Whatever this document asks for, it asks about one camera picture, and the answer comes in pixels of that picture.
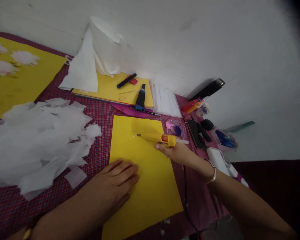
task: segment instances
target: red checkered tablecloth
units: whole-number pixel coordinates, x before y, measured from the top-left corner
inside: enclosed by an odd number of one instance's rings
[[[28,44],[35,48],[65,56],[64,53],[54,49],[42,46],[24,38],[0,32],[0,36],[11,39],[16,42]],[[54,80],[37,98],[37,101],[45,101],[51,98],[61,97],[70,99],[86,105],[85,114],[93,118],[101,126],[102,136],[97,137],[95,143],[90,149],[90,153],[85,160],[87,164],[82,167],[82,170],[87,174],[87,178],[76,188],[72,189],[64,176],[70,171],[66,169],[55,180],[51,188],[40,194],[30,202],[27,202],[19,193],[20,190],[15,186],[0,188],[0,239],[5,239],[12,233],[24,227],[37,214],[50,211],[60,205],[62,202],[73,196],[79,189],[86,184],[93,176],[109,163],[110,144],[112,134],[113,116],[126,116],[126,114],[112,107],[108,102],[78,97],[69,91],[64,91],[58,88],[64,76],[68,74],[68,65],[64,65],[60,72],[55,76]],[[185,103],[187,100],[178,96],[179,104]],[[166,133],[165,123],[168,120],[179,120],[183,123],[184,129],[186,125],[183,119],[172,118],[169,116],[149,116],[147,119],[162,121],[163,129]],[[184,133],[184,139],[189,140],[189,148],[201,157],[207,158],[205,150],[197,150],[191,140],[188,131]],[[172,162],[172,167],[175,173],[176,182],[178,185],[180,197],[184,205],[184,176],[181,166]],[[228,214],[228,211],[219,201],[211,194],[207,187],[202,183],[200,176],[187,169],[187,194],[188,194],[188,212],[193,223],[198,229],[208,228],[212,222],[223,218]],[[158,239],[161,238],[161,230],[165,231],[164,237],[167,239],[181,239],[195,232],[193,227],[186,219],[184,212],[178,213],[170,217],[170,224],[157,223],[144,231],[134,235],[131,239]],[[96,229],[96,235],[100,237],[100,229]]]

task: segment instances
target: cable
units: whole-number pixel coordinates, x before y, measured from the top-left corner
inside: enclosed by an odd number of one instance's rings
[[[198,235],[199,239],[202,239],[201,234],[199,233],[197,227],[193,224],[193,222],[191,221],[189,214],[188,214],[188,209],[187,209],[187,205],[188,205],[188,200],[187,200],[187,175],[186,175],[186,166],[183,165],[183,172],[184,172],[184,202],[185,202],[185,211],[186,211],[186,215],[187,215],[187,219],[189,221],[189,223],[191,224],[191,226],[193,226],[193,228],[196,230],[196,233]]]

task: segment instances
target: bracelet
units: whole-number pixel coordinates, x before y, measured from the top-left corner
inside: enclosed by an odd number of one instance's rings
[[[208,160],[208,159],[205,159],[205,160],[208,161],[211,164],[211,166],[213,167],[213,169],[214,169],[214,173],[213,173],[212,179],[209,182],[205,183],[205,184],[208,184],[208,183],[211,183],[214,180],[216,180],[216,177],[217,177],[217,168],[212,164],[212,162],[210,162],[210,160]]]

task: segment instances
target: red eraser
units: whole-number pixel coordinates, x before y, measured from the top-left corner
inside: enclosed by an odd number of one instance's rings
[[[137,82],[138,82],[137,79],[131,79],[131,80],[129,81],[129,83],[131,83],[132,85],[136,85]]]

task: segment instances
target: white tissue paper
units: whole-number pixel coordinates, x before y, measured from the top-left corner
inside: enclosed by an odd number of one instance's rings
[[[75,189],[83,180],[87,178],[87,175],[80,168],[76,167],[64,177],[68,180],[72,189]]]
[[[86,106],[55,98],[14,106],[0,120],[0,187],[17,185],[28,201],[53,185],[67,167],[70,179],[83,181],[75,170],[86,164],[97,124],[83,112]]]
[[[97,71],[113,77],[121,72],[123,38],[107,22],[90,17],[90,26],[79,53],[70,62],[68,75],[59,88],[97,92]]]

